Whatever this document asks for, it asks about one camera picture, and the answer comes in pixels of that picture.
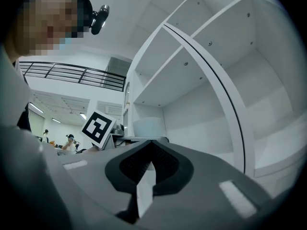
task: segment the person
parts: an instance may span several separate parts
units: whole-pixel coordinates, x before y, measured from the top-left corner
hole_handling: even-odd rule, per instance
[[[1,13],[5,23],[1,26],[0,34],[0,70],[2,76],[10,79],[2,83],[1,88],[10,89],[13,85],[15,89],[23,89],[26,99],[31,95],[30,90],[16,83],[18,77],[20,81],[26,82],[19,66],[19,57],[44,55],[47,50],[60,49],[67,39],[82,36],[92,24],[93,8],[89,0],[13,0],[13,3],[1,7],[10,8]],[[18,77],[13,76],[7,68],[14,69]],[[31,132],[28,100],[19,98],[12,101],[12,105],[17,103],[22,106],[11,113],[14,122],[8,120],[10,110],[7,109],[1,111],[3,118],[0,124],[12,126],[15,123],[20,129]]]
[[[68,141],[62,147],[62,149],[63,150],[67,150],[67,151],[75,152],[76,151],[76,147],[75,147],[75,144],[73,143],[73,139],[74,139],[74,136],[72,134],[68,135]]]
[[[47,137],[48,132],[49,132],[49,131],[48,131],[47,129],[45,129],[45,132],[44,132],[44,134],[43,134],[42,142],[49,143],[49,139],[48,139],[48,137]]]

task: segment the ceiling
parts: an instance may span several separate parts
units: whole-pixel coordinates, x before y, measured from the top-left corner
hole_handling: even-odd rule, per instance
[[[48,118],[54,118],[65,124],[77,126],[82,126],[84,124],[84,119],[80,116],[80,113],[86,114],[89,104],[88,99],[40,91],[34,91],[31,102],[44,112],[41,114],[36,109],[29,106],[29,108],[37,114]],[[116,119],[121,118],[121,105],[115,106],[99,102],[97,109]]]
[[[149,35],[184,0],[90,1],[95,11],[108,4],[110,15],[99,35],[86,33],[76,43],[84,51],[133,59]]]

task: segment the black cable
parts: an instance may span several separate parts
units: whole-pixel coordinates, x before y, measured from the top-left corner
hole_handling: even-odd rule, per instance
[[[118,145],[116,145],[115,147],[120,146],[121,144],[123,144],[126,140],[122,141],[121,143],[119,143]]]

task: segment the black railing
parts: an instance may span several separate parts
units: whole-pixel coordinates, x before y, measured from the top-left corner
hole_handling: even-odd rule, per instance
[[[64,63],[20,61],[25,76],[81,83],[124,91],[126,77],[108,71]]]

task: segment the ceiling light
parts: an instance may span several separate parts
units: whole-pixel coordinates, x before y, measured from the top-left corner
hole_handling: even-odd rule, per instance
[[[40,111],[41,113],[44,113],[42,110],[40,110],[40,109],[38,109],[36,106],[34,106],[31,102],[30,102],[30,105],[31,105],[32,107],[34,107],[36,110]]]
[[[58,122],[58,123],[61,123],[60,121],[58,121],[58,120],[55,120],[54,118],[52,119],[53,121],[56,121],[56,122]]]
[[[86,116],[84,113],[80,113],[80,116],[83,117],[86,120]]]

